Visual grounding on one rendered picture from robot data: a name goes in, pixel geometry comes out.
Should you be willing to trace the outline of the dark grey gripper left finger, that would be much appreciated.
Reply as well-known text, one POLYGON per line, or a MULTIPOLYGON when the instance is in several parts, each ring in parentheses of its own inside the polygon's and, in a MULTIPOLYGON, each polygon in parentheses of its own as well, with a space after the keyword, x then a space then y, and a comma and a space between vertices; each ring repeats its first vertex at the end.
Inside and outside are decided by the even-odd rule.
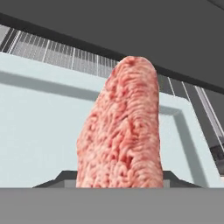
POLYGON ((49 180, 36 188, 75 188, 77 171, 62 171, 55 179, 49 180))

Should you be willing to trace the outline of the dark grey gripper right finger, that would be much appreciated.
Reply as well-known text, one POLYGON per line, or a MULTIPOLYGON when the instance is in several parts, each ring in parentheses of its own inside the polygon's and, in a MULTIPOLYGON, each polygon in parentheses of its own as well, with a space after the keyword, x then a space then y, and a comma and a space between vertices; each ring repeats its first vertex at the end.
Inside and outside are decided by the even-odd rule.
POLYGON ((186 182, 182 179, 179 179, 172 171, 163 171, 163 185, 164 188, 199 188, 198 185, 186 182))

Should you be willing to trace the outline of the raw pink steak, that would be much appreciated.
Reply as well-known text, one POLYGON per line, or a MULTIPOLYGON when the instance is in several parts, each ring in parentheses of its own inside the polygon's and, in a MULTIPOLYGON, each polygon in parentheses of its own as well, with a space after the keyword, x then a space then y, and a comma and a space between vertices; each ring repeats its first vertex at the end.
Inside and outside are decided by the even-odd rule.
POLYGON ((161 188, 159 87, 143 57, 121 60, 77 140, 78 188, 161 188))

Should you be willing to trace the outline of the pale blue oven tray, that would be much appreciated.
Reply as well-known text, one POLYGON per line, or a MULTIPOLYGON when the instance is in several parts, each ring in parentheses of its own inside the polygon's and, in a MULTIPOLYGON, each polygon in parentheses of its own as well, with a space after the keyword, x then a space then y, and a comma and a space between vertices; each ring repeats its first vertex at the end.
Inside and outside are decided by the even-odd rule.
MULTIPOLYGON (((0 52, 0 187, 33 187, 76 170, 76 139, 103 78, 0 52)), ((164 170, 224 187, 192 104, 159 96, 164 170)))

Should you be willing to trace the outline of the dark grey oven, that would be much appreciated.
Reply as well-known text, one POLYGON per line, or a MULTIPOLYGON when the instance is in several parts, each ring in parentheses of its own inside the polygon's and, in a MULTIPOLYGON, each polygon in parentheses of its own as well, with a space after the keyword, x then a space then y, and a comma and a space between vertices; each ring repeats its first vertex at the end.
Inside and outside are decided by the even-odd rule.
MULTIPOLYGON (((0 25, 204 88, 224 123, 224 0, 0 0, 0 25)), ((224 150, 212 150, 224 171, 224 150)))

